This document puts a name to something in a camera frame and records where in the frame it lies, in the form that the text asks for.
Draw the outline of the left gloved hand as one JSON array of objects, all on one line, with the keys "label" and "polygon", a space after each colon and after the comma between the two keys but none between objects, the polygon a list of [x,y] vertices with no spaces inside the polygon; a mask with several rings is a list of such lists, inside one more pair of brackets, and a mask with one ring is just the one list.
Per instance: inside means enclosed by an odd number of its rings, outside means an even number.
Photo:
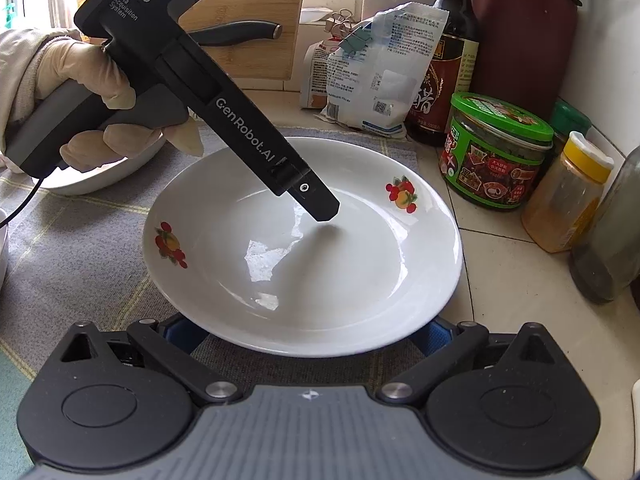
[{"label": "left gloved hand", "polygon": [[[35,97],[47,98],[69,79],[100,96],[110,110],[130,110],[136,104],[134,89],[126,76],[99,47],[75,39],[54,40],[44,47]],[[135,158],[162,136],[183,153],[198,157],[204,154],[198,125],[193,119],[155,130],[115,124],[102,132],[81,132],[63,145],[60,153],[68,166],[87,172],[123,158]]]}]

